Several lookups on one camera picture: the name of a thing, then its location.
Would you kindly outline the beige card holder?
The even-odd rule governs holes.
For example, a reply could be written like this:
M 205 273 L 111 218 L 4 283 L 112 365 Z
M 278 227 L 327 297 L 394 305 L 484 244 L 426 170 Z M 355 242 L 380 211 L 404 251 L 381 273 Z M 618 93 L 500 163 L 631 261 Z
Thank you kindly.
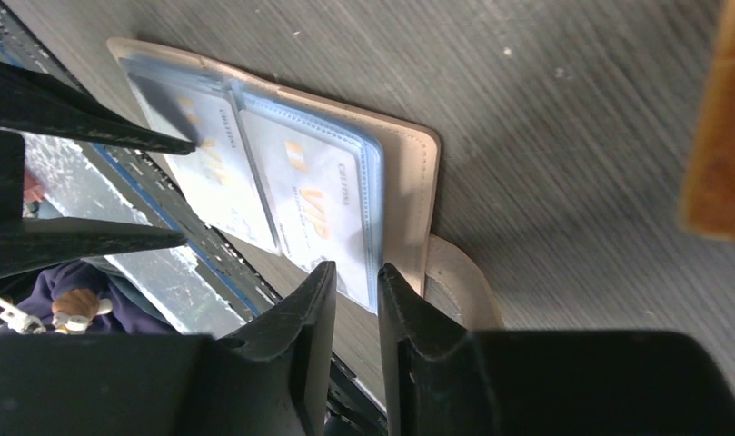
M 150 55 L 198 70 L 226 74 L 285 103 L 361 127 L 382 144 L 385 165 L 383 254 L 419 294 L 431 278 L 458 303 L 461 324 L 470 330 L 503 327 L 501 311 L 482 270 L 454 244 L 431 233 L 441 157 L 437 134 L 424 126 L 262 79 L 238 67 L 185 50 L 123 37 L 107 47 L 116 60 Z

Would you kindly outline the white VIP credit card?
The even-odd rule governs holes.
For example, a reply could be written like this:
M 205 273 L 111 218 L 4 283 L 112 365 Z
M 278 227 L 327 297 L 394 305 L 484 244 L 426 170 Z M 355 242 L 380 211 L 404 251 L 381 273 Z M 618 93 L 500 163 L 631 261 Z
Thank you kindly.
M 277 238 L 243 145 L 231 95 L 220 82 L 127 75 L 150 127 L 195 144 L 166 159 L 185 200 L 205 223 L 268 253 Z

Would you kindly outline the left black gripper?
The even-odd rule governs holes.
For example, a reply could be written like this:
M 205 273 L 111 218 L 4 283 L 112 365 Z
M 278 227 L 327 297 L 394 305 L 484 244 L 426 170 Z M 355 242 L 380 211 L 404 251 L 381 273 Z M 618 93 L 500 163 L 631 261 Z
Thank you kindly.
M 189 140 L 143 128 L 49 74 L 0 62 L 0 128 L 161 154 L 195 151 Z M 25 140 L 0 130 L 0 278 L 85 257 L 179 247 L 184 234 L 84 218 L 22 218 Z

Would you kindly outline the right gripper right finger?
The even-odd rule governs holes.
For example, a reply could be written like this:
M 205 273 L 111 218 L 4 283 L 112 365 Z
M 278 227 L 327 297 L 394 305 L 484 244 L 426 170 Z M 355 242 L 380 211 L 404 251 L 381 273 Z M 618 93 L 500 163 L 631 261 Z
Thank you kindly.
M 735 435 L 735 396 L 686 334 L 471 331 L 394 266 L 378 283 L 392 435 Z

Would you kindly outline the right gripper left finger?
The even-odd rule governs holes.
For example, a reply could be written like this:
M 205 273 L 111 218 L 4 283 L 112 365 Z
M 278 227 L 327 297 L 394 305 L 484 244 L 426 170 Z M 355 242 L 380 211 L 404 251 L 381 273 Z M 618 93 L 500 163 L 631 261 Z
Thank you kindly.
M 239 330 L 0 337 L 0 435 L 320 435 L 336 267 Z

